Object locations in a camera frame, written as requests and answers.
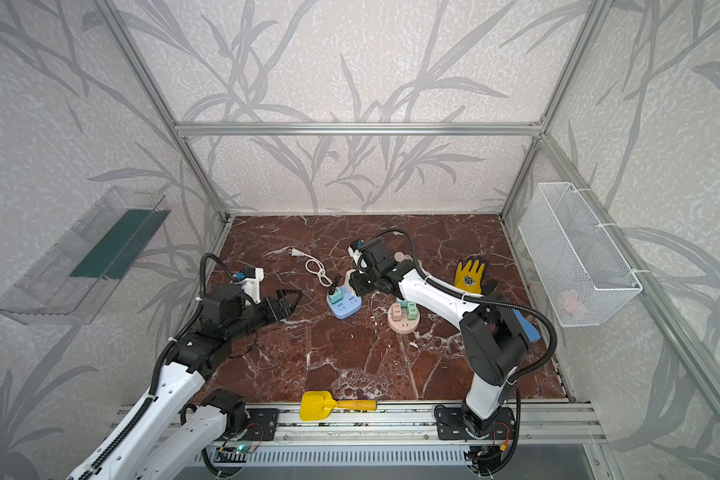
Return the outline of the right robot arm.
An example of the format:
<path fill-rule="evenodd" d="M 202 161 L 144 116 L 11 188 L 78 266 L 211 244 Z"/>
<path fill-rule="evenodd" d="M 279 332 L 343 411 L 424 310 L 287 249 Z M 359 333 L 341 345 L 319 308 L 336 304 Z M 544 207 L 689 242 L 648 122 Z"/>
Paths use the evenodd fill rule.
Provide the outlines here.
<path fill-rule="evenodd" d="M 470 390 L 462 403 L 468 435 L 483 439 L 499 423 L 499 411 L 517 381 L 548 363 L 558 337 L 553 323 L 541 312 L 497 297 L 469 293 L 426 272 L 409 242 L 412 258 L 398 261 L 381 234 L 348 247 L 356 270 L 350 286 L 364 296 L 380 291 L 415 303 L 456 327 L 473 371 Z"/>

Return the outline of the green charger plug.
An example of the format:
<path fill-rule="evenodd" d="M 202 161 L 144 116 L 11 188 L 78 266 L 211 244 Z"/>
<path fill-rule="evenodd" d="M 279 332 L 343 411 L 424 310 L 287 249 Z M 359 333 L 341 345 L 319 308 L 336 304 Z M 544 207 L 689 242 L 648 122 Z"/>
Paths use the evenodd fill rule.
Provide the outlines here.
<path fill-rule="evenodd" d="M 418 311 L 418 306 L 415 303 L 409 302 L 406 304 L 406 306 L 403 308 L 404 313 L 406 315 L 406 319 L 408 321 L 418 321 L 420 318 L 420 314 Z"/>

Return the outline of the pink charger plug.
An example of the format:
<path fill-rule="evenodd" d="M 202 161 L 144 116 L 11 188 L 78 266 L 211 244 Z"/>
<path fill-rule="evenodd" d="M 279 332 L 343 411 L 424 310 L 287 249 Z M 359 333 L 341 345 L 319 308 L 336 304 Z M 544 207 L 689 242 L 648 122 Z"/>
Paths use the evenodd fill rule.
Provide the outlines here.
<path fill-rule="evenodd" d="M 399 304 L 394 304 L 391 306 L 390 315 L 393 321 L 402 321 L 405 317 L 403 309 Z"/>

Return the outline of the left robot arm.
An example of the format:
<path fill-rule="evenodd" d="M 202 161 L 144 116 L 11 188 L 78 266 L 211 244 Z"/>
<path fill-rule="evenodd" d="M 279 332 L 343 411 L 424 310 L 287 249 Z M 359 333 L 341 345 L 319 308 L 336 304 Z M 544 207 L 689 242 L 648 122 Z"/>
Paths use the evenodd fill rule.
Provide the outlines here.
<path fill-rule="evenodd" d="M 229 358 L 232 344 L 291 316 L 303 293 L 280 289 L 263 296 L 264 273 L 254 267 L 240 272 L 224 267 L 228 283 L 209 290 L 208 262 L 222 263 L 214 254 L 202 256 L 196 309 L 159 354 L 147 390 L 70 478 L 173 479 L 217 439 L 248 430 L 250 417 L 242 397 L 216 390 L 177 431 L 163 435 Z"/>

